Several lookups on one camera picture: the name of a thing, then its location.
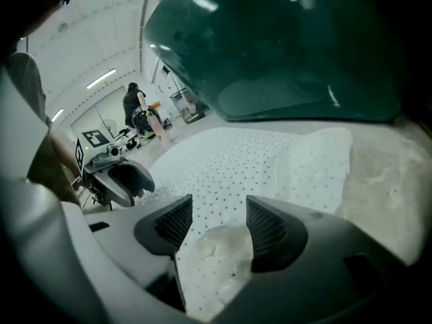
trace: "white wall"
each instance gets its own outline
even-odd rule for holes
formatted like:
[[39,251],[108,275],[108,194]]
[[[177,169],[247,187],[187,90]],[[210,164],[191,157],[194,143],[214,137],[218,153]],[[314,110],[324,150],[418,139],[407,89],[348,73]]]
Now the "white wall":
[[101,99],[90,109],[84,112],[71,126],[66,129],[65,134],[76,140],[77,134],[90,130],[97,130],[101,127],[102,120],[113,120],[117,125],[117,132],[123,130],[127,126],[124,123],[123,98],[126,94],[125,88],[122,86]]

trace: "black jacket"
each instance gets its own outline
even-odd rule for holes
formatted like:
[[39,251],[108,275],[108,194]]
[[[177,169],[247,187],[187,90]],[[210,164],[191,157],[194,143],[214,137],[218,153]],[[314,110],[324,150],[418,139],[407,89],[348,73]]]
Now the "black jacket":
[[123,98],[125,124],[131,128],[134,128],[134,124],[132,122],[132,114],[134,113],[135,109],[141,106],[140,100],[138,99],[137,96],[139,92],[142,91],[138,89],[128,91],[128,93]]

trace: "trash bin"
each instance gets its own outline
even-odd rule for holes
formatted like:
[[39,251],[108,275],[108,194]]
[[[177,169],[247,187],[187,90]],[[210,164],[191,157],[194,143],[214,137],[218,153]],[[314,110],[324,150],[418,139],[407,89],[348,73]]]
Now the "trash bin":
[[170,98],[187,124],[191,124],[205,116],[203,105],[194,101],[189,89],[181,89],[171,95]]

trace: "gray machine part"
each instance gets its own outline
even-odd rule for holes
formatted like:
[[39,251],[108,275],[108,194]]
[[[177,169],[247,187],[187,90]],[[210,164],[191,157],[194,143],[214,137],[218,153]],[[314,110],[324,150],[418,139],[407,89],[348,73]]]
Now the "gray machine part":
[[[345,219],[263,197],[248,196],[246,205],[254,248],[252,271],[257,259],[259,271],[216,318],[218,323],[343,319],[405,269],[388,250]],[[306,243],[298,233],[301,227],[291,225],[288,230],[283,225],[292,218],[306,229]],[[293,255],[299,246],[303,247],[296,258],[280,258]],[[260,269],[265,259],[268,270]]]
[[155,190],[155,183],[147,169],[127,159],[97,170],[85,166],[84,172],[86,182],[93,184],[106,201],[112,200],[122,207],[133,207],[134,197],[139,190],[150,192]]
[[[1,185],[9,194],[1,198],[1,222],[21,266],[67,314],[81,323],[196,323],[155,296],[166,286],[161,278],[177,281],[175,264],[172,255],[150,253],[135,232],[151,217],[175,225],[181,216],[164,209],[177,198],[86,221],[76,205],[60,204],[42,186]],[[187,200],[192,203],[190,197],[179,203]],[[254,261],[265,266],[267,259],[270,268],[252,272],[216,323],[349,323],[344,319],[350,313],[404,270],[395,256],[342,218],[261,197],[248,196],[246,205]],[[185,210],[192,214],[189,205]],[[286,224],[292,218],[296,223]],[[89,223],[105,227],[92,232]],[[278,258],[285,254],[290,258]]]

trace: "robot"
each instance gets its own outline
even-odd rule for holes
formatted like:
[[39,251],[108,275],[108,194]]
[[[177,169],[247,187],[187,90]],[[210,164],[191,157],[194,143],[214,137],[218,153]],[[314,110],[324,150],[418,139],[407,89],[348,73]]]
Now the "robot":
[[126,159],[125,146],[116,144],[104,128],[79,133],[75,157],[84,185],[99,204],[111,210],[111,201],[133,207],[139,191],[155,190],[151,174],[141,164]]

